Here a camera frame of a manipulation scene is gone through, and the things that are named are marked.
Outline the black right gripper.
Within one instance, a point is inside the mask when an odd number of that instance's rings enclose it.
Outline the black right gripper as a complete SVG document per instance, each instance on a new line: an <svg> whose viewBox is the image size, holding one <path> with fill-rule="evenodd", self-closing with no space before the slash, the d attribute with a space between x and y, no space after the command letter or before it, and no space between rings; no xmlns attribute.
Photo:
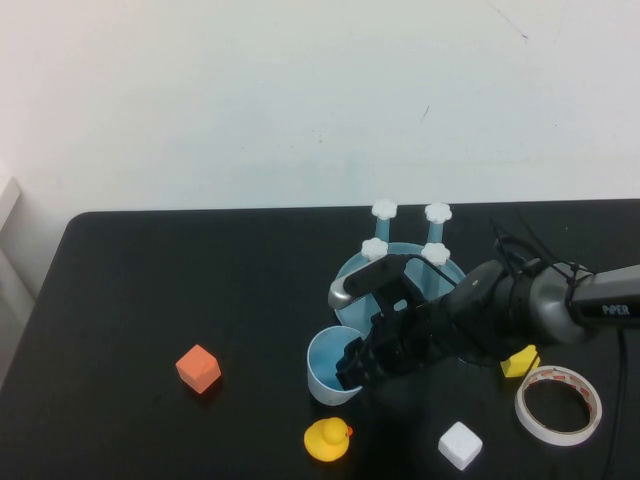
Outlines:
<svg viewBox="0 0 640 480"><path fill-rule="evenodd" d="M408 280L396 279L375 290L373 297L380 314L372 321L367 342L349 342L336 363L336 378L344 390L377 386L468 351L469 340L455 326L444 296L427 301Z"/></svg>

